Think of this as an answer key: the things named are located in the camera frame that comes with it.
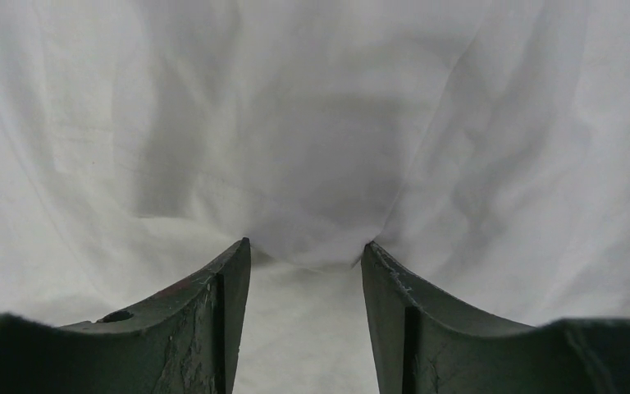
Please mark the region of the white t shirt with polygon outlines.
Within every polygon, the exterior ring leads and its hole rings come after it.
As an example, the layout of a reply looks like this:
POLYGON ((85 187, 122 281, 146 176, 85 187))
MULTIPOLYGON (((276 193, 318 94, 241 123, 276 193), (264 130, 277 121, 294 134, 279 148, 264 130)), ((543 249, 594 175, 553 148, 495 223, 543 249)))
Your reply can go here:
POLYGON ((0 312, 242 237, 238 393, 377 390, 370 241, 514 321, 630 317, 630 1, 0 1, 0 312))

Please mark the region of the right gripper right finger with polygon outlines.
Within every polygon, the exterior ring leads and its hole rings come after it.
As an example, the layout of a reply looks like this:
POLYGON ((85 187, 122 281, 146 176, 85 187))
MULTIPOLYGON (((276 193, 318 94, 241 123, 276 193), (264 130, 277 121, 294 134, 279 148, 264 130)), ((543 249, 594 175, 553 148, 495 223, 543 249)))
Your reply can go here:
POLYGON ((517 323, 453 297, 376 243, 361 268, 382 393, 630 393, 630 318, 517 323))

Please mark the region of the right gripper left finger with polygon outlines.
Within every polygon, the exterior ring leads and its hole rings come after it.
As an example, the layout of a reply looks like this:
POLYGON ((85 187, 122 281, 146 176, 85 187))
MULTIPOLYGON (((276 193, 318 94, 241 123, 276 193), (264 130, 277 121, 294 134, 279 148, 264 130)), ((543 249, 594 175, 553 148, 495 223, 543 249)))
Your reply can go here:
POLYGON ((95 322, 0 314, 0 393, 229 393, 250 281, 248 239, 95 322))

